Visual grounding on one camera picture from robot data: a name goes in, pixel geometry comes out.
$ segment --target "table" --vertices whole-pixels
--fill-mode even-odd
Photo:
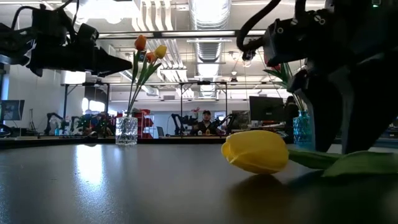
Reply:
[[[319,175],[294,162],[253,175],[216,144],[11,149],[0,151],[0,223],[398,222],[397,176]]]

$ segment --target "window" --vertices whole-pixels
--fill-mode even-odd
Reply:
[[[86,81],[85,72],[64,71],[63,83],[65,84],[81,84],[85,81]]]
[[[105,104],[101,103],[101,102],[94,101],[94,100],[90,100],[88,109],[90,109],[91,111],[102,112],[102,111],[105,111]]]
[[[83,98],[83,100],[81,101],[81,110],[83,110],[83,112],[88,110],[88,100],[87,100],[87,98]]]

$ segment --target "ceiling duct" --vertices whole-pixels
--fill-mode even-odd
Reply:
[[[227,28],[231,12],[231,0],[189,0],[190,18],[194,30],[222,30]],[[222,42],[195,43],[197,55],[198,74],[204,80],[214,81],[217,76],[221,61]],[[214,97],[215,86],[201,86],[201,96]]]

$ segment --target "ceiling beam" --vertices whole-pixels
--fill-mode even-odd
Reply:
[[[145,32],[102,32],[100,40],[134,40],[139,35],[147,39],[191,39],[191,38],[223,38],[237,37],[240,30],[168,30]],[[247,37],[262,37],[265,30],[250,30]]]

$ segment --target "glass vase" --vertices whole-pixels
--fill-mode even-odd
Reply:
[[[312,130],[308,111],[299,111],[298,117],[293,119],[294,144],[313,149]]]
[[[130,116],[116,118],[116,144],[132,146],[137,144],[138,119]]]

